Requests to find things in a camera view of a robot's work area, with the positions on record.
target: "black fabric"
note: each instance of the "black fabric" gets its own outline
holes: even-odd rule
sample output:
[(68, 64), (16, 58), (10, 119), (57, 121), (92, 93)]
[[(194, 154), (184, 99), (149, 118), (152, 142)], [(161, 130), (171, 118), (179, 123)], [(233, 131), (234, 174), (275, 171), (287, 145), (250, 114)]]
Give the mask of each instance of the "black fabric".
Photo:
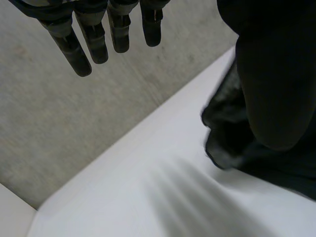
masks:
[(267, 148), (253, 135), (234, 62), (202, 113), (211, 128), (205, 150), (220, 169), (236, 168), (316, 200), (316, 113), (289, 151)]
[(218, 0), (239, 34), (236, 61), (256, 138), (276, 151), (292, 148), (316, 108), (315, 0)]

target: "white table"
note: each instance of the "white table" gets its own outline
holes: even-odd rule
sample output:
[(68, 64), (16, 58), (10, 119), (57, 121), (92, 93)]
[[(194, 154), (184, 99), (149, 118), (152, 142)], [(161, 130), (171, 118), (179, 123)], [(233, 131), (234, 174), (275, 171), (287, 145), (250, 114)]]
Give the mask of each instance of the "white table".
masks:
[(39, 210), (28, 237), (314, 237), (316, 203), (205, 155), (200, 113), (231, 49)]

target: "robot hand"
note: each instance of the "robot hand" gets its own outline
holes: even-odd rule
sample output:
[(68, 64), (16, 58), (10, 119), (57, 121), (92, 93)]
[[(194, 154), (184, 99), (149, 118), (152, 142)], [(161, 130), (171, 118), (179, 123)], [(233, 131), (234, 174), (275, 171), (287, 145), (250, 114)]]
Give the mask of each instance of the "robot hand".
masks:
[(72, 28), (72, 13), (84, 35), (92, 60), (108, 60), (102, 18), (108, 12), (111, 36), (117, 53), (129, 49), (129, 13), (140, 1), (146, 43), (157, 46), (161, 40), (162, 9), (170, 0), (9, 0), (25, 15), (39, 20), (48, 30), (74, 71), (89, 75), (91, 65)]

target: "crumpled black garment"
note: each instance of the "crumpled black garment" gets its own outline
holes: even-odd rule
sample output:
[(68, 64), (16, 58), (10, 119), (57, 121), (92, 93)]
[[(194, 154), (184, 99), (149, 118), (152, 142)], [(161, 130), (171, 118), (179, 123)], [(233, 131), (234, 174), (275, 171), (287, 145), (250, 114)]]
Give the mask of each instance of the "crumpled black garment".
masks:
[(217, 167), (236, 168), (316, 200), (316, 113), (292, 149), (276, 152), (263, 146), (251, 131), (234, 61), (202, 121), (211, 128), (205, 150)]

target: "concrete floor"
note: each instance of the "concrete floor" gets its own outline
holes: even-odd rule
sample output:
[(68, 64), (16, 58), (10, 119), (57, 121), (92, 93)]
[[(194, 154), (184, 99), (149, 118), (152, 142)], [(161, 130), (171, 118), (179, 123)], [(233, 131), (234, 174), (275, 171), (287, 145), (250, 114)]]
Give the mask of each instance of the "concrete floor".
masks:
[(110, 59), (80, 78), (35, 19), (0, 2), (0, 183), (38, 208), (237, 38), (216, 0), (172, 0), (164, 16), (149, 48), (135, 8), (126, 54), (114, 52), (105, 17)]

